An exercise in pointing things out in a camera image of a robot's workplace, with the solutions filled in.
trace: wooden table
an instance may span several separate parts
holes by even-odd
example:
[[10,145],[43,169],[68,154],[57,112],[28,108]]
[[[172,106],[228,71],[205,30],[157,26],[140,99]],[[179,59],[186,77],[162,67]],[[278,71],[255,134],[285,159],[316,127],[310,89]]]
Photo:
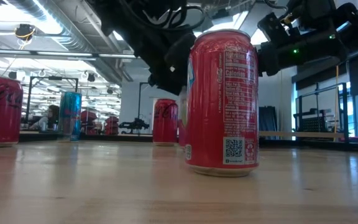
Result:
[[358,154],[264,149],[260,162],[219,178],[149,143],[0,148],[0,223],[358,223]]

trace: recycling symbol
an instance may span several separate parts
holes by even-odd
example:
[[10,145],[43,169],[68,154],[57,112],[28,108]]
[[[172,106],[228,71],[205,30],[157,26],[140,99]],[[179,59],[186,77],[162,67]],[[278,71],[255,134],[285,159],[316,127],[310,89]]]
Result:
[[246,149],[247,156],[253,156],[254,155],[254,145],[248,144]]

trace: nutrition facts label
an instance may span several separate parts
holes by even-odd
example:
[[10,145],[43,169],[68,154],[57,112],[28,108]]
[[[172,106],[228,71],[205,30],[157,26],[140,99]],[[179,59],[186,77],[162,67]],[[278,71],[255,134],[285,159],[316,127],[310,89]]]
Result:
[[227,137],[256,130],[255,59],[244,49],[225,50],[223,55],[223,117]]

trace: blue energy drink can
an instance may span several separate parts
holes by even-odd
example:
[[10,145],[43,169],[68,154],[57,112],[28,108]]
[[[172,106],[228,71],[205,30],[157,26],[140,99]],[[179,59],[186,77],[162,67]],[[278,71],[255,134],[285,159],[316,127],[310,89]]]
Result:
[[78,141],[80,139],[81,99],[81,93],[62,93],[58,125],[59,140]]

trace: person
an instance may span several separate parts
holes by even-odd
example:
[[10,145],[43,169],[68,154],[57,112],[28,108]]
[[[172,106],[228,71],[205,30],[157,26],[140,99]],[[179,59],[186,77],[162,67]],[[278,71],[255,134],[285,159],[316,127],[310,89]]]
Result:
[[52,129],[54,124],[58,124],[59,121],[59,107],[55,105],[50,105],[48,107],[48,115],[39,119],[39,121],[35,122],[30,129],[41,129],[42,123],[47,125],[48,129]]

